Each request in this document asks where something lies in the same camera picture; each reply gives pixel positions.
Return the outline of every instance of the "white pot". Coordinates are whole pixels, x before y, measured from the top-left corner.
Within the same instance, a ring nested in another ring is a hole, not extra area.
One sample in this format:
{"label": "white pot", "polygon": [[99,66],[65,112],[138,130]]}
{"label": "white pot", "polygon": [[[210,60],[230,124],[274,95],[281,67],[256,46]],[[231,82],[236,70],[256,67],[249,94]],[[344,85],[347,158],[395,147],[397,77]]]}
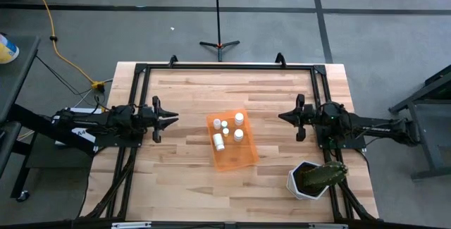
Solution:
{"label": "white pot", "polygon": [[298,168],[299,168],[300,166],[302,166],[302,164],[304,164],[304,163],[308,163],[308,164],[311,164],[311,165],[314,165],[314,166],[320,166],[320,165],[317,164],[317,163],[313,163],[313,162],[309,162],[309,161],[303,161],[303,162],[301,162],[301,164],[297,165],[295,169],[291,170],[291,171],[288,173],[287,188],[288,188],[288,190],[289,190],[293,195],[295,195],[296,198],[298,198],[298,199],[313,199],[313,200],[318,200],[319,197],[321,197],[321,196],[324,194],[324,192],[329,188],[329,186],[324,187],[324,189],[321,191],[321,193],[319,193],[319,195],[316,196],[316,197],[313,197],[313,196],[311,196],[311,195],[304,194],[304,193],[302,193],[302,192],[299,192],[299,190],[297,190],[296,182],[295,182],[295,177],[294,177],[294,172],[296,171],[296,169],[298,169]]}

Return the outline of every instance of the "wooden tabletop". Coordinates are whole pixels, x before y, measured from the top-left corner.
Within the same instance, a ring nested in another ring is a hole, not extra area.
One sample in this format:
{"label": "wooden tabletop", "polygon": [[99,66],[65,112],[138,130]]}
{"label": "wooden tabletop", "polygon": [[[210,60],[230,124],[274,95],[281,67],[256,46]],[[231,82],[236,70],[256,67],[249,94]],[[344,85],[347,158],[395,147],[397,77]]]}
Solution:
{"label": "wooden tabletop", "polygon": [[[108,106],[128,103],[135,64],[118,63]],[[326,70],[333,101],[353,111],[344,65],[329,64]],[[180,114],[179,121],[161,133],[161,144],[152,141],[152,132],[144,136],[127,220],[333,221],[328,192],[317,201],[297,200],[286,188],[288,171],[301,161],[324,162],[311,127],[306,126],[305,141],[296,142],[297,129],[277,117],[294,109],[297,94],[305,94],[306,103],[314,103],[308,71],[153,70],[147,103],[158,96],[163,109]],[[249,115],[260,162],[219,173],[212,162],[206,115],[242,108]],[[82,215],[111,186],[117,152],[117,148],[107,148],[94,158]],[[343,150],[343,158],[351,190],[377,217],[365,160],[353,150]],[[338,199],[345,214],[340,190]]]}

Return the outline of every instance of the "potted plant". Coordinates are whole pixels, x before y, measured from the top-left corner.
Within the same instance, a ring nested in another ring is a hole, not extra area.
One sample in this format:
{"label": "potted plant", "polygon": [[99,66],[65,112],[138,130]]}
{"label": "potted plant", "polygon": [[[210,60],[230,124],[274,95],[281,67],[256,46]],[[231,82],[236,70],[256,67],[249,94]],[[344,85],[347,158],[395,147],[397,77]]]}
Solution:
{"label": "potted plant", "polygon": [[317,200],[329,186],[342,182],[347,167],[338,161],[324,165],[303,161],[288,175],[287,188],[298,199]]}

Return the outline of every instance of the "orange plastic container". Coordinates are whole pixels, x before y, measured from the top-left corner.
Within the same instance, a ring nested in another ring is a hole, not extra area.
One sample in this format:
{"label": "orange plastic container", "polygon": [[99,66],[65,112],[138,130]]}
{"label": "orange plastic container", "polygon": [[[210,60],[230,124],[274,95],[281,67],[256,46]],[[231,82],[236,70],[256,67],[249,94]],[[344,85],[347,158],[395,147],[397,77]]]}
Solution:
{"label": "orange plastic container", "polygon": [[[245,117],[242,125],[235,125],[235,114],[242,113]],[[216,151],[213,141],[213,135],[221,133],[223,129],[215,130],[213,126],[214,119],[221,121],[226,120],[228,123],[229,134],[224,137],[224,147],[222,151]],[[255,147],[254,138],[252,136],[251,125],[249,117],[245,109],[238,109],[234,111],[227,111],[225,113],[210,114],[206,117],[206,125],[209,129],[210,143],[213,150],[214,165],[218,171],[227,171],[244,166],[255,164],[259,161],[257,148]],[[244,136],[241,142],[235,142],[233,134],[235,130],[241,129]]]}

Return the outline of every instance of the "cart wheel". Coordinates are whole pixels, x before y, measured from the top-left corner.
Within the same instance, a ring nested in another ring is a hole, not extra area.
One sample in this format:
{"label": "cart wheel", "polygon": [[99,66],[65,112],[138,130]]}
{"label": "cart wheel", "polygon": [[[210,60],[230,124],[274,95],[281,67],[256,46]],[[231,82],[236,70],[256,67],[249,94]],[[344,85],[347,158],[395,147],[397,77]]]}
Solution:
{"label": "cart wheel", "polygon": [[25,202],[25,201],[27,201],[27,199],[30,197],[30,193],[28,193],[28,191],[27,190],[23,190],[21,193],[20,193],[20,196],[18,197],[18,198],[16,198],[16,201],[17,202]]}

